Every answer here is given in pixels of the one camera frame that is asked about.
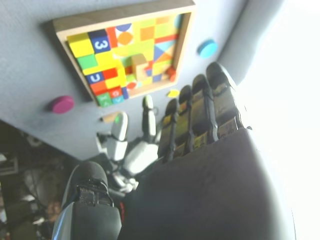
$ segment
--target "white robotic hand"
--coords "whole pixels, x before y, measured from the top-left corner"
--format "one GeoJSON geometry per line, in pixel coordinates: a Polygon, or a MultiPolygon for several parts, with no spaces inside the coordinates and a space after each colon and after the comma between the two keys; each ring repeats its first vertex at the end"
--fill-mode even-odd
{"type": "Polygon", "coordinates": [[[150,95],[143,98],[142,107],[143,137],[133,141],[130,150],[127,151],[128,116],[125,112],[116,116],[111,133],[97,134],[98,149],[106,155],[106,161],[110,165],[110,169],[106,170],[111,178],[110,183],[113,183],[110,187],[118,192],[129,193],[135,190],[139,184],[135,176],[158,159],[161,131],[157,132],[154,104],[150,95]]]}

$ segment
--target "bright white light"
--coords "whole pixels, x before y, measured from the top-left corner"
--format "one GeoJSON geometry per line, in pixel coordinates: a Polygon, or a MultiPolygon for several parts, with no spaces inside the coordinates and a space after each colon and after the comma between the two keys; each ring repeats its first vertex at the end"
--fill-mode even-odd
{"type": "Polygon", "coordinates": [[[320,3],[290,0],[239,85],[291,201],[298,240],[320,239],[320,3]]]}

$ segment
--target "blue round block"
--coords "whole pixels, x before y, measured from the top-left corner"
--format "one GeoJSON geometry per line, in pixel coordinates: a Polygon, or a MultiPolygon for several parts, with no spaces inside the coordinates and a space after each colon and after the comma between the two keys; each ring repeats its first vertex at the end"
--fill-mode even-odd
{"type": "Polygon", "coordinates": [[[218,44],[213,40],[207,40],[198,48],[198,54],[202,58],[211,57],[218,50],[218,44]]]}

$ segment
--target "dark floor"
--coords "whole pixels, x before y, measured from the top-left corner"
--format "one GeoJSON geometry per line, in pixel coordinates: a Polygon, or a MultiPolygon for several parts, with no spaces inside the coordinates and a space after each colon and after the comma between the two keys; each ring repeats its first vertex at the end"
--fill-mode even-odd
{"type": "Polygon", "coordinates": [[[51,239],[78,161],[4,122],[0,154],[7,159],[0,162],[0,240],[51,239]]]}

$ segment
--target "wooden frame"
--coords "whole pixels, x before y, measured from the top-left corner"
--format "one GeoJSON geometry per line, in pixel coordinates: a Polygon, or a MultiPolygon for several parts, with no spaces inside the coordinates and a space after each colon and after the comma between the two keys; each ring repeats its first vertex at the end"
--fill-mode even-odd
{"type": "Polygon", "coordinates": [[[97,102],[95,95],[92,93],[92,90],[87,83],[81,68],[79,67],[69,48],[67,42],[68,36],[96,31],[140,20],[184,14],[172,62],[172,66],[176,70],[175,81],[159,81],[133,89],[130,91],[130,98],[133,98],[173,86],[177,83],[181,69],[182,58],[184,51],[186,50],[186,39],[190,33],[190,26],[195,10],[196,5],[192,0],[160,0],[62,17],[55,19],[53,21],[53,25],[59,41],[61,42],[78,75],[80,76],[83,84],[85,85],[91,97],[97,102]]]}

